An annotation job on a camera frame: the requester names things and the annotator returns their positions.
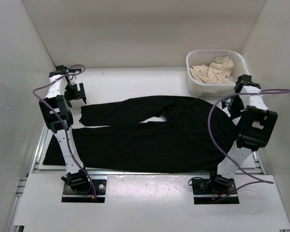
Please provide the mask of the black trousers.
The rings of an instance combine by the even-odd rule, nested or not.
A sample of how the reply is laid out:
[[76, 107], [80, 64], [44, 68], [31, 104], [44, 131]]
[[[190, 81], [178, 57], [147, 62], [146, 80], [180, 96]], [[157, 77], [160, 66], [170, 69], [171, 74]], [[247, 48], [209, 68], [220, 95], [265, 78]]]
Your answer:
[[81, 108], [73, 129], [86, 167], [128, 172], [211, 171], [224, 159], [236, 126], [194, 97], [147, 96]]

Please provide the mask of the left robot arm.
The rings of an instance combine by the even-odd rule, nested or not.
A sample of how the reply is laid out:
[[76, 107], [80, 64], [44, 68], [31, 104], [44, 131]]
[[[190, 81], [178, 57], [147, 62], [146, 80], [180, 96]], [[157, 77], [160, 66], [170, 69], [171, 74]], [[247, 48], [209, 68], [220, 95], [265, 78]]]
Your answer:
[[59, 143], [66, 166], [66, 175], [61, 179], [81, 194], [92, 192], [92, 182], [85, 166], [79, 158], [73, 139], [73, 116], [70, 111], [71, 101], [83, 100], [87, 102], [84, 85], [77, 83], [75, 77], [85, 71], [83, 65], [74, 65], [67, 68], [64, 65], [56, 66], [56, 70], [49, 73], [50, 83], [45, 86], [47, 95], [41, 98], [36, 94], [39, 87], [33, 90], [33, 95], [39, 99], [39, 106], [45, 124]]

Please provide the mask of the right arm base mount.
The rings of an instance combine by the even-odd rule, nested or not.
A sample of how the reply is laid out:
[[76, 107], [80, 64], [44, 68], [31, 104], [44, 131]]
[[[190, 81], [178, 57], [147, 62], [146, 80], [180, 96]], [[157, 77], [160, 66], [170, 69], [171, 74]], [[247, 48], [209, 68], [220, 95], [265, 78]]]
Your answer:
[[188, 181], [192, 187], [194, 204], [239, 204], [234, 182], [230, 186], [219, 186], [209, 178], [193, 177]]

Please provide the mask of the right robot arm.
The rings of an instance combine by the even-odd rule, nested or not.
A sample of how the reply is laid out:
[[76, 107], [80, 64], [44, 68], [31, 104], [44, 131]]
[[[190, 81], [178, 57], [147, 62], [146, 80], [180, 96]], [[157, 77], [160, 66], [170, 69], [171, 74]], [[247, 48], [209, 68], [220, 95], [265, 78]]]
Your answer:
[[234, 184], [234, 177], [241, 164], [253, 152], [268, 144], [278, 114], [268, 109], [262, 99], [261, 86], [252, 77], [238, 77], [235, 93], [220, 100], [228, 109], [231, 119], [238, 119], [235, 139], [224, 160], [210, 174], [207, 187], [212, 193], [227, 192]]

